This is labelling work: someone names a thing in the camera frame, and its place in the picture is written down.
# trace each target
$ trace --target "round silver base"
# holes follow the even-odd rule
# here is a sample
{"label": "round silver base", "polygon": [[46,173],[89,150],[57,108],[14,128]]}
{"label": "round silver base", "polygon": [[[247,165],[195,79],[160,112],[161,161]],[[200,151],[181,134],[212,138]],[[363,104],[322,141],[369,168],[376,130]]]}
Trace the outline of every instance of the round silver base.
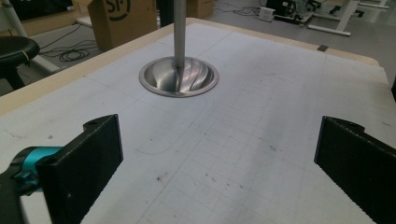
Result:
{"label": "round silver base", "polygon": [[185,58],[184,68],[175,67],[175,58],[153,61],[142,68],[140,83],[154,93],[170,97],[189,97],[210,91],[219,81],[211,64]]}

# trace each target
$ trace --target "black logo on box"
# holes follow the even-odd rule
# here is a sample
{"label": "black logo on box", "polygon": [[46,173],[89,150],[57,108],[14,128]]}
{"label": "black logo on box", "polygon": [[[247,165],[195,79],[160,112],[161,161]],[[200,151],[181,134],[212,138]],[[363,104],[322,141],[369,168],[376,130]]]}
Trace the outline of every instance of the black logo on box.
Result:
{"label": "black logo on box", "polygon": [[131,11],[131,0],[106,0],[108,18],[111,21],[125,19]]}

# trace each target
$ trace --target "gray floor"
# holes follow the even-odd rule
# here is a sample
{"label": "gray floor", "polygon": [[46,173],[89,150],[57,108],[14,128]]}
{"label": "gray floor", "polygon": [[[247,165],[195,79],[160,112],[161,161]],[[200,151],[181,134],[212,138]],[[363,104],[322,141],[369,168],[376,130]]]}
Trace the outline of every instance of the gray floor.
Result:
{"label": "gray floor", "polygon": [[[388,0],[387,5],[390,6],[388,10],[359,7],[365,14],[362,18],[353,17],[347,24],[346,31],[352,33],[350,37],[310,30],[307,28],[307,24],[305,26],[299,26],[283,21],[267,22],[259,20],[257,16],[241,16],[231,12],[231,10],[240,7],[259,6],[258,1],[257,3],[253,2],[253,0],[250,1],[217,0],[215,1],[216,5],[213,15],[205,19],[315,45],[326,45],[333,49],[340,49],[374,58],[379,61],[380,66],[384,67],[389,83],[393,83],[396,75],[396,0]],[[331,7],[332,4],[329,3],[326,5],[325,3],[320,13],[326,13]],[[309,24],[335,28],[337,22],[313,18]],[[82,40],[94,40],[93,30],[91,28],[77,24],[57,31],[32,36],[32,38],[43,47],[73,30],[76,31],[43,50],[73,46]],[[88,57],[71,63],[62,63],[59,61],[59,58],[46,57],[46,59],[65,69],[74,64],[84,62],[100,53],[102,51],[99,49],[90,49],[90,55]],[[26,84],[31,84],[50,75],[25,65],[21,67],[19,72]],[[0,95],[7,94],[10,91],[12,89],[7,82],[0,79]]]}

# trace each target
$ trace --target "black stool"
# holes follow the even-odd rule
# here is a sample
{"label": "black stool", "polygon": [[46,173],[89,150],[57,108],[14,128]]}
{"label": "black stool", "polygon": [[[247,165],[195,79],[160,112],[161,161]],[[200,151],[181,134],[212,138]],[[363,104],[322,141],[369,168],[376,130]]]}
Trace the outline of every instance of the black stool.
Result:
{"label": "black stool", "polygon": [[0,36],[0,78],[5,78],[14,90],[24,87],[17,66],[28,63],[39,51],[40,47],[30,38]]}

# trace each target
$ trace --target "cardboard box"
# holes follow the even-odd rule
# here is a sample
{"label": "cardboard box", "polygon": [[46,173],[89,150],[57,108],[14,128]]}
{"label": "cardboard box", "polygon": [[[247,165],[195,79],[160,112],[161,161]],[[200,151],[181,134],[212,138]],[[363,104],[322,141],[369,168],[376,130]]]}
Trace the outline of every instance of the cardboard box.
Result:
{"label": "cardboard box", "polygon": [[213,14],[214,0],[187,0],[187,17],[204,18]]}
{"label": "cardboard box", "polygon": [[75,0],[87,6],[96,43],[114,49],[157,29],[156,0]]}

